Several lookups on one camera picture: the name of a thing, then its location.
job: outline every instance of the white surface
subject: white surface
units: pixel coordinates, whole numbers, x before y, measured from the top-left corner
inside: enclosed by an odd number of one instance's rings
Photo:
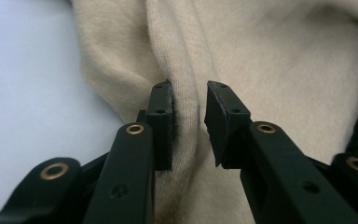
[[[0,209],[40,162],[110,149],[122,121],[78,67],[68,1],[0,1]]]

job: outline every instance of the beige fabric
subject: beige fabric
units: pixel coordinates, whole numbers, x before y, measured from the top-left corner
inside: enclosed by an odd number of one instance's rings
[[[358,1],[75,0],[81,72],[127,122],[172,82],[173,171],[157,178],[157,223],[253,223],[238,171],[214,168],[206,82],[227,83],[253,120],[283,127],[313,158],[343,151],[358,116]]]

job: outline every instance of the knit fabric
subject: knit fabric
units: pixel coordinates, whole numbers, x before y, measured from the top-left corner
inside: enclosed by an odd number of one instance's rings
[[[329,163],[358,116],[358,1],[74,0],[81,73],[123,120],[172,83],[177,138],[157,173],[157,223],[253,223],[239,172],[214,167],[208,80],[228,84]]]

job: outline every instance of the cream sweater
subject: cream sweater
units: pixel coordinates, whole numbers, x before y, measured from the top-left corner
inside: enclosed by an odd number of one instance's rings
[[[358,0],[74,0],[81,71],[127,122],[154,84],[174,91],[173,171],[157,174],[157,223],[254,223],[238,171],[215,168],[208,80],[253,120],[329,163],[358,116]]]

